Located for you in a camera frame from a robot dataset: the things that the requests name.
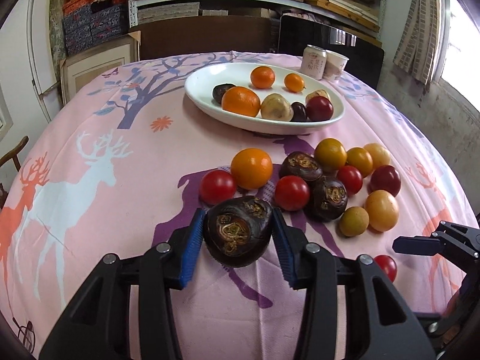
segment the purple deer print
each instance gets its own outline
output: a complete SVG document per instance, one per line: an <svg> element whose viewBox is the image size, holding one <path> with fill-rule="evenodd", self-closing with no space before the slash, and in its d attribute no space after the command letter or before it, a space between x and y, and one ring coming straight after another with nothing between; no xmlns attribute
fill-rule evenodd
<svg viewBox="0 0 480 360"><path fill-rule="evenodd" d="M281 144L284 147L285 155L290 154L294 151L302 151L309 154L314 152L313 147L308 144L305 140L296 137L296 136L276 136L275 144ZM229 170L228 166L219 167L223 170ZM203 176L208 172L212 171L213 169L203 170L201 172L191 173L189 175L185 175L180 178L178 181L177 187L180 188L181 186L188 183L187 186L184 188L182 192L182 200L183 200L183 208L182 210L174 216L171 220L159 223L155 227L154 238L152 245L157 245L160 242L165 242L169 239L172 232L176 228L187 226L190 223L191 218L197 208L205 208L203 203L198 198L198 189L200 186L200 181L202 180ZM274 170L272 178L269 182L262 188L260 188L257 193L255 194L257 197L264 199L265 201L271 203L273 201L273 193L275 190L275 185L278 181L278 172L280 170L280 164L274 164ZM335 240L328 230L328 228L320 222L316 222L310 219L307 219L303 211L292 212L290 214L292 226L297 227L303 232L306 231L306 225L309 223L311 227L322 237L325 245L337 256L344 257L342 251L338 248ZM273 302L263 296L262 294L258 293L256 290L248 286L236 273L235 269L224 267L224 269L228 272L229 278L232 282L237 286L240 293L243 297L254 300L257 302L258 306L261 309L266 309L268 307L273 306Z"/></svg>

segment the oval plate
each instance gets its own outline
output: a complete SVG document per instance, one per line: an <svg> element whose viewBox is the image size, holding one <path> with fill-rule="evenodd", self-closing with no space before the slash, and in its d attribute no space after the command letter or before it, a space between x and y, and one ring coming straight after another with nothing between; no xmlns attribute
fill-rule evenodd
<svg viewBox="0 0 480 360"><path fill-rule="evenodd" d="M275 72L275 82L270 89L257 89L250 82L250 73L258 66L269 66ZM283 80L287 74L296 73L305 81L305 88L300 93L289 92ZM224 111L212 97L213 88L220 84L234 84L250 88L254 91L260 101L271 93L279 93L290 103L299 102L305 104L305 97L313 91L325 89L331 98L334 113L330 120L325 122L281 122L276 120L262 119L260 113L257 117L249 117L232 112ZM324 126L335 123L345 114L345 107L342 100L325 85L319 81L284 67L271 66L267 64L254 63L223 63L205 66L190 74L185 81L185 92L188 97L207 115L220 122L248 131L261 132L276 135L299 135L318 130Z"/></svg>

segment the white cup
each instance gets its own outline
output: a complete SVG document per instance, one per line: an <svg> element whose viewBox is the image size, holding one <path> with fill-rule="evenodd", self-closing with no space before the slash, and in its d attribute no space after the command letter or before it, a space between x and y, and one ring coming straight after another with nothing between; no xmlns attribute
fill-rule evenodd
<svg viewBox="0 0 480 360"><path fill-rule="evenodd" d="M334 51L327 50L327 62L323 71L323 79L336 81L342 75L349 58Z"/></svg>

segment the pink tablecloth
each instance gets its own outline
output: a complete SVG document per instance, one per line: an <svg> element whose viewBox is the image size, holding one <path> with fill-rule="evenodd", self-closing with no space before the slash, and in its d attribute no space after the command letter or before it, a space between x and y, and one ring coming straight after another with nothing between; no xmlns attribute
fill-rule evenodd
<svg viewBox="0 0 480 360"><path fill-rule="evenodd" d="M327 137L347 149L379 142L390 150L402 176L399 223L385 234L345 239L334 223L309 222L301 212L287 215L287 222L339 256L394 256L395 285L409 305L416 311L445 308L461 283L459 269L439 258L395 255L391 247L398 236L429 235L440 220L477 226L440 154L395 107L347 73L326 84L345 100L345 117L308 136L239 130L203 114L185 96L191 72L242 61L288 68L301 63L288 55L219 52L129 64L86 85L47 127L0 214L0 307L9 321L32 321L35 354L104 254L143 254L189 223L208 170L227 167L247 147L266 150L280 164L292 151L312 153ZM251 193L271 201L277 178L275 172ZM364 187L349 205L362 205L366 195ZM273 243L259 261L240 269L224 269L202 247L193 281L172 299L186 360L292 358L304 292L290 290L282 279Z"/></svg>

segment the metal screw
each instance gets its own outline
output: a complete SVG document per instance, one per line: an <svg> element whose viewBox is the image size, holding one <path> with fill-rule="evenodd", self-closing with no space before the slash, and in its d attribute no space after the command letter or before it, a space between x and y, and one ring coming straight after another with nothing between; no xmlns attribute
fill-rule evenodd
<svg viewBox="0 0 480 360"><path fill-rule="evenodd" d="M305 250L310 253L318 253L320 251L320 246L314 242L309 242L305 245Z"/></svg>
<svg viewBox="0 0 480 360"><path fill-rule="evenodd" d="M430 333L436 332L437 329L438 329L438 323L437 323L437 322L432 323L432 324L428 327L428 331L429 331Z"/></svg>
<svg viewBox="0 0 480 360"><path fill-rule="evenodd" d="M171 247L166 242L162 242L162 243L158 244L155 249L157 249L158 253L166 253L166 252L170 251Z"/></svg>
<svg viewBox="0 0 480 360"><path fill-rule="evenodd" d="M114 262L117 261L117 256L114 255L113 253L106 254L103 256L102 260L105 264L113 264Z"/></svg>
<svg viewBox="0 0 480 360"><path fill-rule="evenodd" d="M373 258L370 257L368 254L362 254L359 257L359 260L362 264L365 264L366 266L369 266L370 264L372 264L374 262Z"/></svg>

